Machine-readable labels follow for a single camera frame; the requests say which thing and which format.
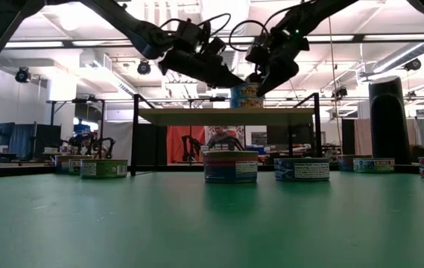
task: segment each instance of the black cable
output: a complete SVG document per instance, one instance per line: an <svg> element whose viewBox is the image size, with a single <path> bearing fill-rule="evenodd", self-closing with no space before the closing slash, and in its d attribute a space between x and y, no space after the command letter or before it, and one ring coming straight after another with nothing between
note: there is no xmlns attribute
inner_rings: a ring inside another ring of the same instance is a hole
<svg viewBox="0 0 424 268"><path fill-rule="evenodd" d="M175 18L169 19L166 22L162 23L162 25L160 25L160 28L166 26L167 24L169 24L171 22L182 22L182 20L181 19L175 19Z"/></svg>
<svg viewBox="0 0 424 268"><path fill-rule="evenodd" d="M215 20L215 19L219 19L219 18L221 18L221 17L223 17L223 16L228 16L228 20L227 20L227 22L225 22L225 24L223 25L223 26L221 26L218 30L216 30L216 31L214 31L213 33L211 33L210 34L210 36L214 36L214 35L216 35L219 31L221 31L221 30L223 30L227 25L228 25L228 22L230 22L230 20L232 19L232 15L230 14L230 13L223 13L223 14L220 14L220 15L217 15L217 16L214 16L214 17L212 17L212 18L210 18L210 19L207 19L207 20L204 20L204 21L202 21L201 23L199 23L197 26L201 26L203 23L205 23L205 22L211 22L212 20Z"/></svg>
<svg viewBox="0 0 424 268"><path fill-rule="evenodd" d="M238 29L238 27L242 26L243 24L246 23L254 23L257 25L260 25L262 27L262 31L265 31L266 35L269 34L268 30L266 29L265 25L263 25L261 22L256 21L254 19L247 19L244 20L243 22L238 23L233 29L232 31L230 31L230 35L228 36L228 45L234 50L234 51L240 51L240 52L246 52L247 49L240 49L240 48L236 48L232 45L232 35L233 33L235 33L236 29Z"/></svg>

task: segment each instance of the person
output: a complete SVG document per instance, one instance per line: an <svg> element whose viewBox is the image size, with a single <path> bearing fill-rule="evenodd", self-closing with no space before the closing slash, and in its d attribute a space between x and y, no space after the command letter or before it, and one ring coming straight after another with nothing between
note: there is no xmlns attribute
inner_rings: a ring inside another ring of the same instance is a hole
<svg viewBox="0 0 424 268"><path fill-rule="evenodd" d="M227 133L225 126L215 126L215 134L210 138L207 146L211 149L216 144L228 144L228 150L235 150L232 136Z"/></svg>
<svg viewBox="0 0 424 268"><path fill-rule="evenodd" d="M94 156L94 158L98 158L99 152L97 150L94 150L93 148L94 144L92 144L92 136L91 135L85 135L83 137L83 146L80 149L81 155L87 155L87 156ZM105 146L102 147L102 158L105 158L107 153L107 148Z"/></svg>

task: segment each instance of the robotic arm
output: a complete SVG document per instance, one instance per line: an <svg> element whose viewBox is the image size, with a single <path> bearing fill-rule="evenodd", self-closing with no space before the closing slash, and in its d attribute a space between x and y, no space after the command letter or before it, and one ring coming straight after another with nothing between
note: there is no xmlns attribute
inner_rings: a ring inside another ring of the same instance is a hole
<svg viewBox="0 0 424 268"><path fill-rule="evenodd" d="M222 63L220 54L225 44L221 39L215 37L209 43L210 21L202 22L202 27L189 20L180 21L178 30L170 34L150 22L135 19L114 0L0 0L0 52L21 22L46 4L75 1L86 5L121 31L145 58L162 58L159 67L163 74L169 69L178 71L213 87L243 83ZM200 52L196 52L198 46L201 46Z"/></svg>
<svg viewBox="0 0 424 268"><path fill-rule="evenodd" d="M260 83L261 97L294 77L299 67L294 61L301 51L309 50L306 35L310 34L324 19L354 4L358 0L311 0L284 9L284 18L262 33L250 46L245 59L256 64L258 72L247 80ZM418 11L424 13L424 0L408 0Z"/></svg>

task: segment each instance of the red backdrop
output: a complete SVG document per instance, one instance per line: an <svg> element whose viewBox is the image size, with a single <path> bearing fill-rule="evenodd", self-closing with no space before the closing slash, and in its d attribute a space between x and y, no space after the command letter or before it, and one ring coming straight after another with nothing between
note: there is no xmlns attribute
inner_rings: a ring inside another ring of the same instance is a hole
<svg viewBox="0 0 424 268"><path fill-rule="evenodd" d="M182 136L190 135L190 127L169 126L167 129L167 164L181 162L183 155ZM192 127L192 137L201 144L205 143L205 128L203 126ZM190 143L187 139L187 149L190 151Z"/></svg>

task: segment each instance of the cable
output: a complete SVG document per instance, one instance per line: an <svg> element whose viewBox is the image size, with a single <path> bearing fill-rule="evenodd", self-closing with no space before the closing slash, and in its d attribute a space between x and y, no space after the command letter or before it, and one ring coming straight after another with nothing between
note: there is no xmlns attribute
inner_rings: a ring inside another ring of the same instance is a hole
<svg viewBox="0 0 424 268"><path fill-rule="evenodd" d="M183 22L183 20L175 19L175 18L169 19L169 20L165 21L164 23L162 23L162 25L160 25L160 28L166 26L167 24L169 24L171 22Z"/></svg>
<svg viewBox="0 0 424 268"><path fill-rule="evenodd" d="M201 23L199 23L197 26L201 26L202 24L204 24L204 23L206 23L206 22L211 22L211 21L213 21L213 20L215 20L215 19L220 19L221 17L223 17L223 16L228 16L228 20L227 20L227 22L225 22L225 24L223 25L223 26L221 26L218 30L216 30L216 31L214 31L213 33L211 33L210 34L210 36L214 36L214 35L216 35L219 31L221 31L221 30L223 30L227 25L228 25L228 23L230 22L230 20L232 19L232 15L230 14L230 13L223 13L223 14L220 14L220 15L217 15L217 16L213 16L212 18L210 18L210 19L207 19L207 20L204 20L204 21L202 21Z"/></svg>
<svg viewBox="0 0 424 268"><path fill-rule="evenodd" d="M234 50L234 51L240 51L240 52L246 52L247 49L240 49L240 48L236 48L232 45L232 35L233 33L236 31L236 29L238 29L238 27L242 26L243 24L246 23L254 23L257 24L259 26L262 27L262 31L265 31L266 35L269 35L270 33L268 32L267 28L265 27L265 25L263 25L261 22L256 21L254 19L247 19L244 20L243 22L238 23L233 29L232 31L230 31L230 35L228 36L228 45Z"/></svg>
<svg viewBox="0 0 424 268"><path fill-rule="evenodd" d="M338 109L338 87L336 85L336 73L334 68L334 48L332 47L332 26L331 17L328 17L329 21L329 41L331 44L331 61L332 61L332 81L334 81L334 109L336 111L336 125L338 126L338 138L339 147L341 149L341 155L343 154L343 142L341 139L341 128L339 127L339 109Z"/></svg>
<svg viewBox="0 0 424 268"><path fill-rule="evenodd" d="M294 95L296 96L296 100L299 102L300 99L298 98L298 94L296 94L296 90L294 90L293 82L291 82L291 79L289 80L289 83L291 84L291 89L293 89Z"/></svg>

